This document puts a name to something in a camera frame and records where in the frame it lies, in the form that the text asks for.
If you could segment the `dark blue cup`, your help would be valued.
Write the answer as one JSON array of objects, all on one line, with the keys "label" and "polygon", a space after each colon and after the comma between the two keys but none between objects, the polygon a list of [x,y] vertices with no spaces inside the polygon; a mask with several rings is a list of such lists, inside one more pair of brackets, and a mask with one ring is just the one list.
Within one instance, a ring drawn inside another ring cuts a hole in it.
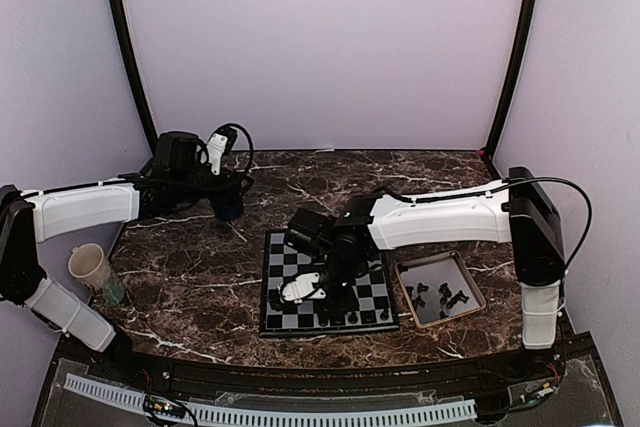
[{"label": "dark blue cup", "polygon": [[223,222],[232,222],[244,213],[244,202],[241,194],[220,194],[209,199],[215,217]]}]

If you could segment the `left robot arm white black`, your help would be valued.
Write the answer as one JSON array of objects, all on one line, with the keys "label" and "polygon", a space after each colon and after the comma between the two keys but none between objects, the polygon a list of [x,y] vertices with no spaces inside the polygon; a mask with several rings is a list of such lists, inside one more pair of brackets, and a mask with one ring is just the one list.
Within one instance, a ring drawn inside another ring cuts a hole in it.
[{"label": "left robot arm white black", "polygon": [[103,224],[146,220],[188,209],[206,199],[221,221],[244,211],[253,180],[247,169],[223,167],[244,127],[227,123],[209,140],[169,131],[160,135],[152,158],[138,173],[48,190],[1,189],[1,298],[26,307],[89,349],[120,383],[141,374],[129,337],[80,301],[39,264],[38,244]]}]

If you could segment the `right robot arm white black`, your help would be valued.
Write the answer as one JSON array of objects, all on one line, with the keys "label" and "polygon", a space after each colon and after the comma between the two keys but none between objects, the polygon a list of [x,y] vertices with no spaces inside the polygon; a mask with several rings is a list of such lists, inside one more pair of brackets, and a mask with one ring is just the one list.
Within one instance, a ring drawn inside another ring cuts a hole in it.
[{"label": "right robot arm white black", "polygon": [[510,360],[521,381],[549,363],[561,291],[573,258],[564,252],[559,211],[543,189],[549,177],[512,167],[506,178],[446,192],[401,195],[386,187],[354,196],[337,216],[298,209],[287,224],[287,246],[321,261],[278,290],[283,303],[313,300],[336,310],[349,285],[380,251],[448,242],[512,246],[521,287],[522,345]]}]

